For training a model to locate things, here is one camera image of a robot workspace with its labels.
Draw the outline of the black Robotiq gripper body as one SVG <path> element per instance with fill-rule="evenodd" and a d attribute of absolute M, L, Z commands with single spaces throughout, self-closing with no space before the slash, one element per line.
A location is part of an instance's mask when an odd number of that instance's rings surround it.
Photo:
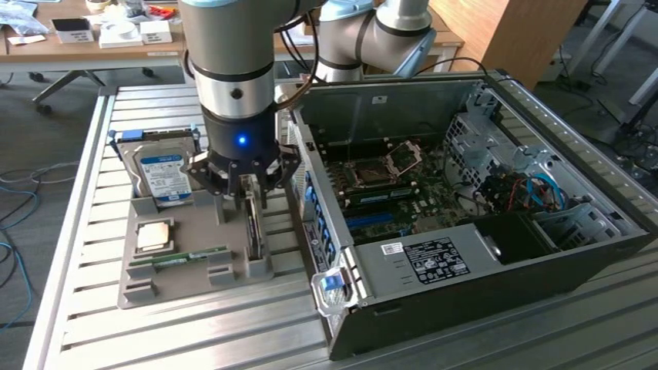
<path fill-rule="evenodd" d="M 278 158 L 274 139 L 274 110 L 268 106 L 256 116 L 242 119 L 221 117 L 201 106 L 208 138 L 210 169 L 225 174 L 216 180 L 217 190 L 238 195 L 238 177 L 262 173 Z"/>

